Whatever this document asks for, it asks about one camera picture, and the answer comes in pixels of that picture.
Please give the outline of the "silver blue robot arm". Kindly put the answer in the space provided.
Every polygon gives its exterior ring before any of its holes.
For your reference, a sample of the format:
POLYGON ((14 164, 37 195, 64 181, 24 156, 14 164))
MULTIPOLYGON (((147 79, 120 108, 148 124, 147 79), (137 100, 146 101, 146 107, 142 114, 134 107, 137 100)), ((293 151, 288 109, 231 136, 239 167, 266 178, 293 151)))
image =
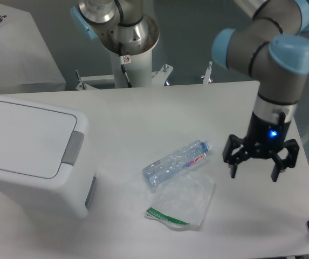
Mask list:
MULTIPOLYGON (((80 1, 70 15, 87 38, 99 38, 110 52, 116 87, 153 85, 152 62, 135 61, 159 40, 143 1, 80 1)), ((214 39, 216 63, 259 81, 246 136, 230 135, 223 151, 232 177, 249 158, 272 159, 273 181, 296 165, 299 145, 286 134, 309 74, 309 39, 300 36, 308 24, 306 1, 265 1, 245 30, 224 29, 214 39)))

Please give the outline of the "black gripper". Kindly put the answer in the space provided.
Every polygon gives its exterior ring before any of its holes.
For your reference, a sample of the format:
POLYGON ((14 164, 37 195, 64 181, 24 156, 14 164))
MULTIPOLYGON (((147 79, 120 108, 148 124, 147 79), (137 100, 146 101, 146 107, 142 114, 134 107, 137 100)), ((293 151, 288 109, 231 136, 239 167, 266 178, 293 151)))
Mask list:
POLYGON ((278 116, 278 121, 272 123, 261 119, 253 112, 244 139, 234 134, 229 135, 222 157, 223 161, 229 165, 232 179, 236 176, 238 165, 250 157, 271 158, 274 161, 275 166, 271 173, 273 182, 278 180, 279 174, 285 169, 296 166, 299 145, 296 139, 285 141, 290 122, 285 122, 286 114, 283 111, 274 115, 278 116), (284 159, 278 154, 283 149, 287 150, 284 159))

